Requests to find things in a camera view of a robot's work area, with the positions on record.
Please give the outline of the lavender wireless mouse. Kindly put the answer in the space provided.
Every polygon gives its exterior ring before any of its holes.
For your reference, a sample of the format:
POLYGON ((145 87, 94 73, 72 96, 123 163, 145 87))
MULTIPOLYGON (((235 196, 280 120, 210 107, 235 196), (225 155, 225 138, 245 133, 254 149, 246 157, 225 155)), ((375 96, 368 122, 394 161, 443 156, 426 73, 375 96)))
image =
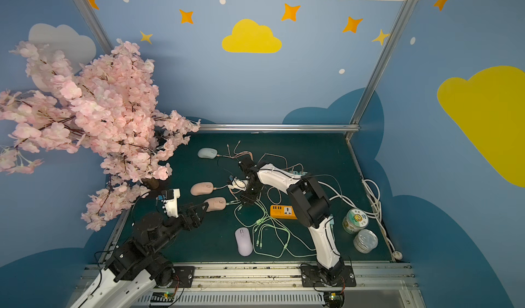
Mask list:
POLYGON ((237 250, 239 254, 243 257, 250 256, 253 252, 250 230, 247 227, 237 229, 235 231, 235 239, 237 241, 237 250))

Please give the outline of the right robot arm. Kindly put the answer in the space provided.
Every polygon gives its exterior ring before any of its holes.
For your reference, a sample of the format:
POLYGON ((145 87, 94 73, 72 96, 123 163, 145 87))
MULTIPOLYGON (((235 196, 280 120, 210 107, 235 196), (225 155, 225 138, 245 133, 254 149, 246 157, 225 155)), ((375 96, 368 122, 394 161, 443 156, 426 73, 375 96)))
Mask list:
POLYGON ((246 157, 238 162, 247 182, 241 187, 240 202, 254 205, 265 186, 279 190, 290 198, 297 220, 308 228, 316 250, 321 280, 334 283, 345 264, 330 226, 330 200, 313 176, 295 175, 271 163, 255 163, 246 157))

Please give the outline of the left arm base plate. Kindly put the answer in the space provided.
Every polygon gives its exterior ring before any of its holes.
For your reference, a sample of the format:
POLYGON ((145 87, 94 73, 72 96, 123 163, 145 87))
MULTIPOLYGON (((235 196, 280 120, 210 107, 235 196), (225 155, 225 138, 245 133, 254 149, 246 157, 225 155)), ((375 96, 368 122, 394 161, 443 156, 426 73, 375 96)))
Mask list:
POLYGON ((157 286, 162 288, 190 288, 196 268, 194 266, 171 266, 162 271, 156 278, 157 286))

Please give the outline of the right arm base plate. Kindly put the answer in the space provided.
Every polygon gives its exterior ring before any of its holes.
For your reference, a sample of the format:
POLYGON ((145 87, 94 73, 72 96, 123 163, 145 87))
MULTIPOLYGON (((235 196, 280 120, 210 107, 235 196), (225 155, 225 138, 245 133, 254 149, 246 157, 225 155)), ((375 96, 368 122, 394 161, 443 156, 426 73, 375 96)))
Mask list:
POLYGON ((303 287, 356 287, 355 273, 351 266, 338 264, 327 270, 318 265, 299 266, 303 287))

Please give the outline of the pink mouse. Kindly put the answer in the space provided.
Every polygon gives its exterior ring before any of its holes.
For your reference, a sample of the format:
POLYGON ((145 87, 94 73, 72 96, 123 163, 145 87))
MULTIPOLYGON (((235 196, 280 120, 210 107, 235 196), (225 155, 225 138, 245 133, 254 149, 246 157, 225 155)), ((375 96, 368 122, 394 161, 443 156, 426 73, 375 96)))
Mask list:
POLYGON ((190 193, 193 196, 208 195, 211 194, 214 189, 215 187, 212 182, 200 182, 191 187, 190 193))
POLYGON ((227 202, 224 197, 213 197, 207 199, 205 203, 208 204, 207 212, 221 211, 226 208, 227 202))

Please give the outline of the orange power strip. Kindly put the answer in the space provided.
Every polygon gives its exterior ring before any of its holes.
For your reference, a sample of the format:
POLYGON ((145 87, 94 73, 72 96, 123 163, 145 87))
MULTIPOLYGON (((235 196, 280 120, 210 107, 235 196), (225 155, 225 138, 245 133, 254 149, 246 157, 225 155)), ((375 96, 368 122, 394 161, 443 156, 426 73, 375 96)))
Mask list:
POLYGON ((291 205, 271 205, 270 216, 274 219, 297 220, 291 205))

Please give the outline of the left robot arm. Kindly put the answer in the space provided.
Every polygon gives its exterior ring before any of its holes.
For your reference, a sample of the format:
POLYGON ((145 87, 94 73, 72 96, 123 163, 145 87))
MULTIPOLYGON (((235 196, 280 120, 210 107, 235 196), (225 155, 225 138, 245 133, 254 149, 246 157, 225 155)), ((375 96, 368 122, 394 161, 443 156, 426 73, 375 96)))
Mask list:
POLYGON ((180 301, 184 290, 192 286, 195 268, 175 267, 162 250, 180 232, 201 226, 208 207, 208 203, 193 205, 177 217, 159 212, 145 215, 133 227, 131 237, 111 252, 97 278, 72 306, 131 307, 155 287, 173 287, 173 302, 180 301))

